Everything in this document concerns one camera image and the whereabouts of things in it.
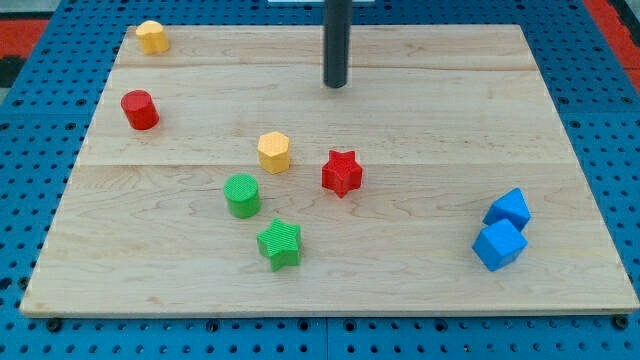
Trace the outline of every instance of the blue block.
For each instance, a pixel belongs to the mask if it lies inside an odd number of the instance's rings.
[[[482,229],[472,248],[490,271],[496,271],[515,261],[527,244],[518,229],[504,219]]]
[[[531,219],[529,207],[527,207],[522,190],[519,188],[509,191],[494,201],[482,222],[492,225],[502,219],[511,221],[518,231],[522,231]]]

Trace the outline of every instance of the green star block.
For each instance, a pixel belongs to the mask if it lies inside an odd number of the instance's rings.
[[[258,234],[257,238],[260,254],[271,260],[271,271],[300,264],[300,225],[285,224],[275,218],[269,228]]]
[[[260,211],[258,182],[249,174],[236,174],[224,184],[229,212],[237,218],[252,217]]]

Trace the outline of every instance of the black cylinder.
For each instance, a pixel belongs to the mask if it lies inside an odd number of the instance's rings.
[[[347,84],[352,0],[324,1],[324,84],[340,88]]]

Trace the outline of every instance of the toy block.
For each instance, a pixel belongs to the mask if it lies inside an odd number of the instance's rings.
[[[169,50],[169,39],[164,27],[157,21],[147,20],[136,28],[136,36],[145,54],[154,54]]]
[[[356,152],[329,151],[329,161],[322,167],[322,187],[343,198],[350,190],[362,186],[362,167],[356,162]]]
[[[258,160],[260,166],[271,174],[287,170],[291,163],[289,138],[277,131],[260,136]]]
[[[527,244],[511,221],[503,219],[482,229],[472,248],[489,271],[496,271],[514,262]]]
[[[511,221],[518,231],[522,231],[531,219],[529,207],[527,207],[522,190],[519,188],[509,191],[491,204],[491,208],[482,222],[491,225],[502,219]]]
[[[275,218],[265,231],[258,234],[257,240],[260,254],[271,261],[271,271],[300,264],[300,225],[286,224]]]
[[[120,106],[129,120],[129,125],[136,130],[151,129],[160,119],[151,95],[144,90],[134,90],[125,94],[120,100]]]
[[[258,182],[249,174],[236,174],[224,184],[224,196],[231,215],[246,219],[260,211]]]

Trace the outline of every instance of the green cylinder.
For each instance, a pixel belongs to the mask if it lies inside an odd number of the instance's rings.
[[[260,211],[258,182],[249,174],[236,174],[224,184],[224,196],[231,215],[246,219]]]

